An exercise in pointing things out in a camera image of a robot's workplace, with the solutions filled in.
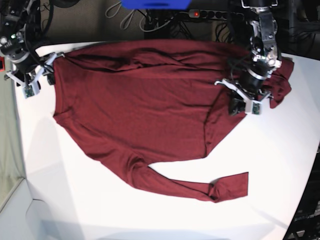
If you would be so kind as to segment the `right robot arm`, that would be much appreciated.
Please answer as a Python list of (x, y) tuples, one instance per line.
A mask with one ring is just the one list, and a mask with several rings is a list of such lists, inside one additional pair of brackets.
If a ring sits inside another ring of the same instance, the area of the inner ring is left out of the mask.
[(46, 44), (55, 1), (42, 4), (40, 0), (2, 0), (0, 2), (0, 70), (5, 71), (5, 59), (15, 70), (8, 70), (4, 78), (21, 87), (27, 97), (40, 92), (39, 79), (46, 76), (55, 84), (53, 62), (62, 52), (39, 56), (36, 49)]

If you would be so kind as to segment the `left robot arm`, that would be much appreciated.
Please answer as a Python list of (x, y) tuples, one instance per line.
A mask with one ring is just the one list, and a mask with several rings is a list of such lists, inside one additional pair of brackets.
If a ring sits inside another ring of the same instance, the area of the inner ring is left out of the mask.
[(263, 84), (273, 72), (281, 67), (282, 55), (276, 42), (278, 25), (271, 12), (276, 0), (243, 0), (241, 6), (249, 14), (246, 19), (250, 27), (250, 50), (240, 59), (230, 58), (228, 78), (215, 81), (231, 91), (228, 113), (260, 115), (263, 100), (272, 93), (263, 89)]

